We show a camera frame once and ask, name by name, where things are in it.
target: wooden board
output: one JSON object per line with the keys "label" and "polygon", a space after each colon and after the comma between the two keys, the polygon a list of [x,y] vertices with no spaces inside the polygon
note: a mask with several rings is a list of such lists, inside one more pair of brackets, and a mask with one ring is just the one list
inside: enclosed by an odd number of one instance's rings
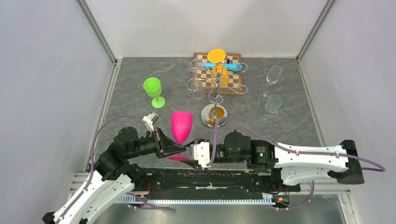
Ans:
{"label": "wooden board", "polygon": [[[202,59],[202,61],[204,61],[206,63],[206,62],[208,62],[207,55],[208,55],[208,53],[196,52],[196,53],[194,53],[194,58]],[[227,56],[228,56],[228,59],[230,59],[230,63],[240,63],[241,62],[240,54],[227,54]],[[236,74],[236,73],[237,72],[235,72],[235,71],[228,71],[229,76]],[[196,75],[195,72],[192,72],[191,78],[195,78],[195,75]],[[211,72],[208,71],[208,69],[203,68],[203,69],[197,71],[197,77],[198,78],[211,78]],[[242,92],[242,90],[238,88],[238,86],[242,85],[242,84],[243,84],[242,83],[242,74],[232,76],[229,78],[228,87],[230,87],[231,89],[233,89],[237,92]],[[211,89],[213,88],[214,83],[212,82],[212,80],[207,80],[207,81],[202,81],[202,85],[204,87],[204,92],[209,93],[211,91]],[[220,87],[220,93],[236,94],[235,92],[228,89],[227,87]]]}

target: gray floor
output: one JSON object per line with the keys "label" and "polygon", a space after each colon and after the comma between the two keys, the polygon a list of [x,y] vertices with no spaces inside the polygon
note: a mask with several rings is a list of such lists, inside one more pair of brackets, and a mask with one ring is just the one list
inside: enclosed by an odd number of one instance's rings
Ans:
{"label": "gray floor", "polygon": [[[112,99],[106,114],[106,120],[122,115],[159,114],[156,126],[172,138],[170,132],[170,115],[174,111],[189,111],[194,114],[194,127],[186,142],[194,138],[213,139],[213,130],[205,128],[199,120],[199,113],[209,104],[207,94],[195,100],[187,90],[186,82],[191,73],[187,64],[192,58],[123,58]],[[243,75],[244,84],[249,88],[245,95],[223,95],[222,105],[229,116],[249,125],[257,132],[272,140],[291,145],[320,146],[318,134],[313,122],[308,100],[305,94],[297,62],[293,58],[243,58],[249,68]],[[265,73],[272,65],[279,65],[283,72],[279,81],[271,87],[271,92],[283,98],[283,105],[273,117],[264,115],[264,101],[259,93],[268,88]],[[151,106],[151,98],[143,89],[143,82],[149,77],[157,77],[162,82],[162,96],[166,99],[163,108]],[[99,138],[96,158],[104,152],[113,141],[118,131],[125,126],[135,127],[139,135],[147,131],[144,123],[138,119],[122,118],[106,127]],[[219,130],[218,139],[223,143],[224,137],[234,129],[242,134],[251,133],[243,128],[228,123]],[[148,155],[131,160],[141,167],[152,168],[188,168],[183,163],[159,160]],[[246,169],[245,164],[216,164],[214,168]],[[304,200],[304,196],[293,196],[292,204]],[[288,212],[275,212],[262,206],[172,206],[174,211],[134,211],[119,205],[109,208],[96,223],[345,223],[336,196],[315,196],[312,203]]]}

